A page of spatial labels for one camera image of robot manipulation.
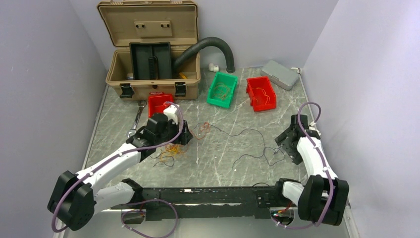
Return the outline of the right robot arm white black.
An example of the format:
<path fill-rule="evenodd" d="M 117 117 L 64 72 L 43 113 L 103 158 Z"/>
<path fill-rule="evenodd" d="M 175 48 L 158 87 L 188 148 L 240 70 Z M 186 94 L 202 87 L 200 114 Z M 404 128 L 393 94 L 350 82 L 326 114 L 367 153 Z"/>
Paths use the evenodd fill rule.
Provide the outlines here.
<path fill-rule="evenodd" d="M 290 126 L 275 142 L 299 165 L 304 163 L 306 184 L 281 178 L 275 185 L 273 200 L 279 206 L 292 202 L 304 221 L 338 226 L 344 216 L 350 190 L 345 180 L 338 178 L 330 167 L 320 141 L 320 134 L 308 124 L 307 115 L 292 115 Z"/>

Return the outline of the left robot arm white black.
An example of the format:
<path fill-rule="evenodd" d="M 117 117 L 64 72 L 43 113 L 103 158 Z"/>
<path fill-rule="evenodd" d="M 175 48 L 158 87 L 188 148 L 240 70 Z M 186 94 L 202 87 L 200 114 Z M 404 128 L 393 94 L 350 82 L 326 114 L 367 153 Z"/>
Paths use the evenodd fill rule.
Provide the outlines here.
<path fill-rule="evenodd" d="M 156 113 L 110 155 L 77 173 L 63 172 L 55 183 L 47 208 L 55 233 L 77 231 L 98 212 L 119 204 L 136 208 L 143 188 L 131 179 L 106 187 L 117 175 L 144 161 L 167 144 L 187 145 L 193 138 L 188 123 L 176 113 Z"/>

